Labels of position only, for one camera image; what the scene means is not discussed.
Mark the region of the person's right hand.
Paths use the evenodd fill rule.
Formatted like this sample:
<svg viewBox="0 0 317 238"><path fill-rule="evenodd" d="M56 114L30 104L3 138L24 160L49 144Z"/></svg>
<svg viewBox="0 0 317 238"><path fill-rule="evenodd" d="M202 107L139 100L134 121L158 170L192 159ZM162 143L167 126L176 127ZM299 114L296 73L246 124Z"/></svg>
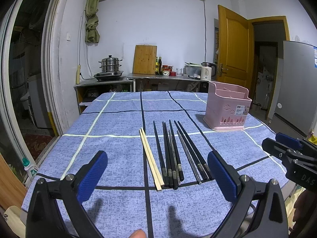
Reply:
<svg viewBox="0 0 317 238"><path fill-rule="evenodd" d="M316 193L305 190L294 204L292 231L288 237L316 237Z"/></svg>

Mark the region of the person's left hand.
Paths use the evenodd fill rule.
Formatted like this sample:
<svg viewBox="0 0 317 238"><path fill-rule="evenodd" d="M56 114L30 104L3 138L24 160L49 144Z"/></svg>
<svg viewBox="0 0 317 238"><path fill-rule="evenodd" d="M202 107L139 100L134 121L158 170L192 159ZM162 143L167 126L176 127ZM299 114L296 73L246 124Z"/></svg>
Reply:
<svg viewBox="0 0 317 238"><path fill-rule="evenodd" d="M134 231L129 238L146 238L146 233L142 229Z"/></svg>

